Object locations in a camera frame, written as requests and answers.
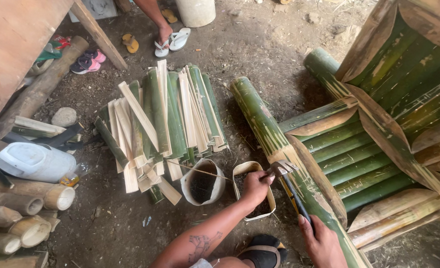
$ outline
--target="tattoo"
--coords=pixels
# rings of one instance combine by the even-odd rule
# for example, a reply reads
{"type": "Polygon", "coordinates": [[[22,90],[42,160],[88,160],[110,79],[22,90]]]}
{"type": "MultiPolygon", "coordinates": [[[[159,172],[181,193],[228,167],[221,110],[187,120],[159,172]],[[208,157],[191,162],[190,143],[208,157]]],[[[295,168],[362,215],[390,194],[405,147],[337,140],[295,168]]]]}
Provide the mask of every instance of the tattoo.
{"type": "Polygon", "coordinates": [[[222,234],[223,233],[217,232],[212,239],[210,239],[207,235],[191,235],[189,242],[192,242],[192,244],[195,245],[195,250],[193,254],[188,254],[188,262],[194,263],[200,258],[203,258],[205,252],[209,250],[210,245],[220,239],[222,234]]]}

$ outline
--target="shoe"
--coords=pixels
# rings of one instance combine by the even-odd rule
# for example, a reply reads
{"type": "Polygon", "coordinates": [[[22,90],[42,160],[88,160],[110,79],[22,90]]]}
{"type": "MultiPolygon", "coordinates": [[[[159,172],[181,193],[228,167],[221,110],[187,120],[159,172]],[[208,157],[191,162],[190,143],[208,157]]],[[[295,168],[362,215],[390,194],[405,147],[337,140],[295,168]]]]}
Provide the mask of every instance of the shoe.
{"type": "Polygon", "coordinates": [[[85,74],[90,71],[97,71],[99,68],[101,68],[101,64],[86,56],[79,57],[77,62],[69,66],[69,70],[76,74],[85,74]]]}
{"type": "Polygon", "coordinates": [[[84,55],[88,58],[92,58],[98,63],[103,63],[106,60],[106,56],[98,49],[98,50],[86,50],[84,55]]]}

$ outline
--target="yellow flip-flop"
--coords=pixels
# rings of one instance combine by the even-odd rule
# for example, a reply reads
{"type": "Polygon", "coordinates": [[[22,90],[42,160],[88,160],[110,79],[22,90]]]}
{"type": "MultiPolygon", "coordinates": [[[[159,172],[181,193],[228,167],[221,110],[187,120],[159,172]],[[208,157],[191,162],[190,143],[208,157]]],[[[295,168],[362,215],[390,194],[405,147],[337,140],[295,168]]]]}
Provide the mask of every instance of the yellow flip-flop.
{"type": "Polygon", "coordinates": [[[129,33],[122,36],[122,44],[126,45],[130,53],[134,53],[139,49],[139,42],[129,33]]]}
{"type": "Polygon", "coordinates": [[[174,15],[174,12],[172,10],[163,9],[161,12],[164,18],[166,18],[167,21],[169,21],[169,23],[174,23],[177,21],[177,17],[174,15]]]}

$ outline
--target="hammer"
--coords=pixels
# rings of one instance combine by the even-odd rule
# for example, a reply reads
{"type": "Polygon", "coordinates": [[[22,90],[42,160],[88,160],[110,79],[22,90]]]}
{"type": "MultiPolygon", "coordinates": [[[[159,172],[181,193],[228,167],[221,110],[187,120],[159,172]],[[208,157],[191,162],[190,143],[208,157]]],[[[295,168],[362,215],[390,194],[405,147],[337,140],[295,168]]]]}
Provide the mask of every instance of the hammer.
{"type": "Polygon", "coordinates": [[[311,224],[312,232],[315,234],[314,231],[314,225],[311,222],[311,218],[309,217],[308,212],[303,206],[303,203],[301,202],[300,198],[296,194],[295,189],[293,188],[293,184],[291,184],[290,179],[286,174],[291,173],[295,170],[299,170],[295,164],[288,162],[286,160],[278,160],[276,162],[271,163],[270,168],[266,171],[268,175],[265,177],[271,177],[273,174],[276,177],[283,177],[284,182],[286,183],[286,186],[288,186],[288,189],[293,194],[294,202],[296,203],[296,207],[298,208],[298,212],[307,219],[307,221],[311,224]]]}

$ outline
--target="plastic jug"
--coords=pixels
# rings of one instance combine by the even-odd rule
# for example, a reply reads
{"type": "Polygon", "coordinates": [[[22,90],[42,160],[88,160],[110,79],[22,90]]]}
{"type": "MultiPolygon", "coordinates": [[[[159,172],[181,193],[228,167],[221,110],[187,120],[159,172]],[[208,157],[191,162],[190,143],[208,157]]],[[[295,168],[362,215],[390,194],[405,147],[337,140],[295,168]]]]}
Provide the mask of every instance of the plastic jug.
{"type": "Polygon", "coordinates": [[[59,183],[75,167],[73,155],[45,144],[11,143],[0,152],[0,168],[23,179],[59,183]]]}

